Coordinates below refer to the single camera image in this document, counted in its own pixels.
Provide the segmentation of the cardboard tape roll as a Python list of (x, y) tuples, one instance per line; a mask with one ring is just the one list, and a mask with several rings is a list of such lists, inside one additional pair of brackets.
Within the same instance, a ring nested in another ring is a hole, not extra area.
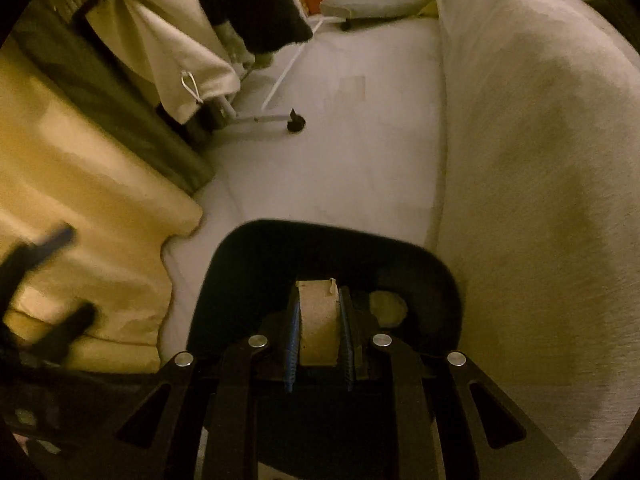
[(299, 362), (303, 366), (336, 367), (340, 352), (340, 295), (334, 278), (298, 281), (302, 331)]

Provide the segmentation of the black plastic trash bin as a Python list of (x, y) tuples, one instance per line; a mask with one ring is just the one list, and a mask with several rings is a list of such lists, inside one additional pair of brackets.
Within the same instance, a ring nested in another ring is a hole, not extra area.
[(216, 249), (188, 338), (205, 389), (204, 477), (425, 479), (425, 388), (461, 304), (436, 257), (367, 233), (278, 220)]

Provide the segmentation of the white rolling clothes rack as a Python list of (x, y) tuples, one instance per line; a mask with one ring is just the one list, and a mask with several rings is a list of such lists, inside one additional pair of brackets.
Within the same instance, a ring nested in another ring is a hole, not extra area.
[(284, 69), (271, 85), (258, 110), (254, 110), (254, 112), (249, 112), (248, 114), (243, 114), (239, 113), (234, 108), (232, 101), (228, 96), (220, 96), (219, 98), (214, 99), (213, 106), (221, 114), (224, 124), (226, 126), (236, 126), (243, 124), (259, 125), (272, 124), (273, 122), (284, 122), (288, 133), (301, 133), (307, 125), (306, 119), (303, 115), (297, 113), (294, 107), (271, 108), (270, 104), (282, 87), (282, 84), (285, 83), (288, 75), (292, 72), (297, 61), (310, 45), (311, 41), (308, 41), (304, 44), (299, 44), (296, 47), (296, 50), (288, 59)]

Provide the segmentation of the olive green jacket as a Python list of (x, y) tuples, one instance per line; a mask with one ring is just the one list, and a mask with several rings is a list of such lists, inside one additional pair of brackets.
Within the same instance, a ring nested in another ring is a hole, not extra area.
[(145, 101), (86, 24), (67, 24), (48, 0), (32, 0), (10, 38), (82, 114), (186, 194), (212, 180), (209, 163)]

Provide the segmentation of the grey bed with mattress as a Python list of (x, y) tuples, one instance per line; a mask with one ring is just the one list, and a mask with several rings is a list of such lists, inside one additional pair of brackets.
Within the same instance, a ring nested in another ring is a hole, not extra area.
[(639, 407), (639, 55), (580, 0), (436, 0), (462, 349), (591, 477)]

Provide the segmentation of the cream hanging trousers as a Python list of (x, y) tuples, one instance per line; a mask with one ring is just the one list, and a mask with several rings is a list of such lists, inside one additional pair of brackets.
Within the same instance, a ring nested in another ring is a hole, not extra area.
[(180, 124), (205, 102), (241, 88), (200, 0), (101, 0), (87, 21), (122, 64), (155, 87)]

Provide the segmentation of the grey round floor cushion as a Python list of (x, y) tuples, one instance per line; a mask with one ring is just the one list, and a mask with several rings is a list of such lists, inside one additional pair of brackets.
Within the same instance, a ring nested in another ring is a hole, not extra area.
[(419, 0), (322, 0), (319, 4), (324, 18), (341, 20), (343, 32), (352, 29), (356, 22), (406, 18), (420, 7)]

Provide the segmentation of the yellow item on floor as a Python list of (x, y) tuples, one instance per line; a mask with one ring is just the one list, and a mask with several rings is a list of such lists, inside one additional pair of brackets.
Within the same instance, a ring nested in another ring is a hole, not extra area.
[(421, 7), (419, 10), (414, 12), (415, 16), (420, 16), (420, 18), (438, 18), (438, 7), (436, 0), (419, 0), (421, 3)]

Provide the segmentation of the black hanging garment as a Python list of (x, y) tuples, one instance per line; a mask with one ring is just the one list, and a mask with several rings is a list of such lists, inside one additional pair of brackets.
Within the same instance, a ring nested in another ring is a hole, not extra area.
[(294, 0), (200, 0), (209, 23), (228, 23), (253, 54), (311, 40), (312, 30)]

